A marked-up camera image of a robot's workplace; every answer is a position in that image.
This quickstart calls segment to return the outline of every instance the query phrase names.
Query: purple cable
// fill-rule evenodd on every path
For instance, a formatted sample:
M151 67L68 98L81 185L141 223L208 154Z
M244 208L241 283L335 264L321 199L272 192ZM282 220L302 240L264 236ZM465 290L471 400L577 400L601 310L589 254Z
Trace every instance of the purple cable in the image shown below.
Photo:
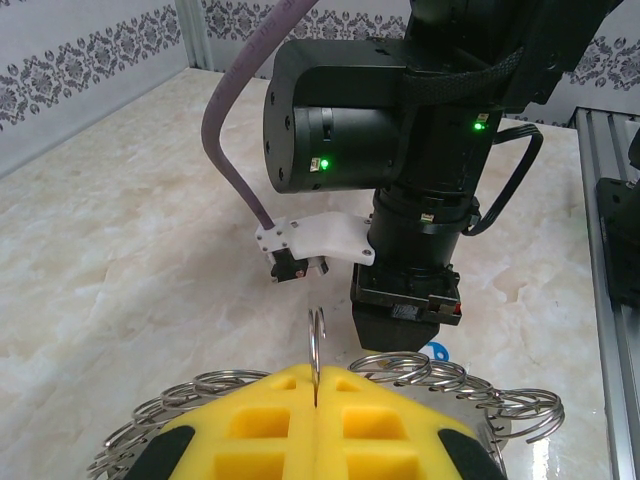
M202 119L201 135L204 151L247 203L265 230L274 227L273 220L251 187L224 154L220 145L220 132L229 110L260 65L269 58L280 42L317 2L318 0L280 0L273 7L218 83Z

